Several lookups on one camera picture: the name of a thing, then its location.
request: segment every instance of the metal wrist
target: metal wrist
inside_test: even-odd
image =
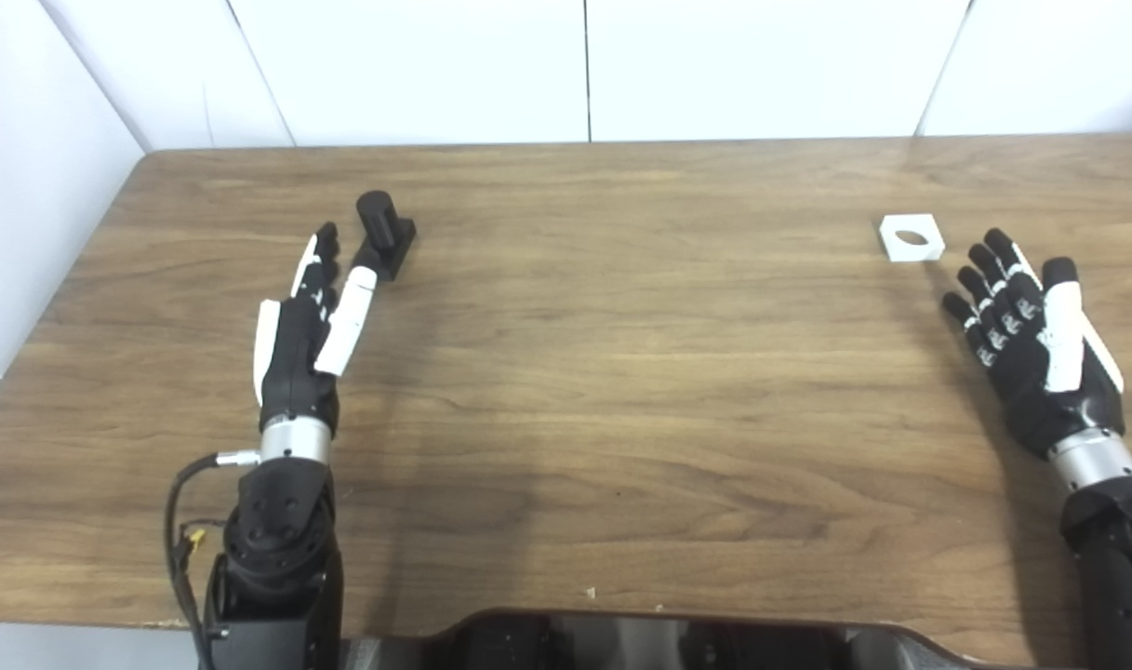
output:
[[[1132,475],[1132,454],[1114,430],[1080,430],[1049,449],[1049,462],[1071,491]]]
[[[282,414],[268,419],[259,438],[260,462],[272,458],[309,458],[331,465],[331,428],[314,416]]]

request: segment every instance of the robotic hand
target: robotic hand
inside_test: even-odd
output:
[[[978,270],[958,281],[974,304],[942,306],[987,369],[1004,423],[1071,489],[1062,534],[1079,559],[1092,670],[1132,669],[1132,455],[1124,445],[1124,379],[1082,310],[1074,261],[1055,258],[1043,281],[998,229],[970,248]]]
[[[383,191],[358,209],[368,240],[354,255],[342,295],[338,230],[310,238],[290,297],[264,301],[256,326],[252,377],[259,402],[259,449],[220,453],[187,466],[166,506],[164,542],[174,594],[195,637],[203,670],[332,670],[338,665],[343,568],[335,539],[331,445],[338,428],[336,378],[362,330],[376,281],[393,280],[415,227],[396,217]],[[197,472],[255,465],[239,480],[205,596],[205,616],[186,577],[190,542],[174,540],[181,486]]]

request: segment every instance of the wire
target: wire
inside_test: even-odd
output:
[[[185,466],[173,478],[173,483],[170,486],[170,498],[164,504],[164,560],[170,568],[170,582],[173,584],[173,594],[178,599],[178,605],[181,607],[186,622],[190,625],[190,634],[197,650],[197,664],[199,664],[200,670],[214,670],[214,659],[209,654],[206,632],[200,626],[200,618],[197,616],[197,601],[190,586],[190,574],[187,573],[191,547],[189,542],[174,542],[174,530],[181,488],[188,480],[192,479],[192,475],[211,467],[217,467],[216,453],[197,458],[190,465]]]

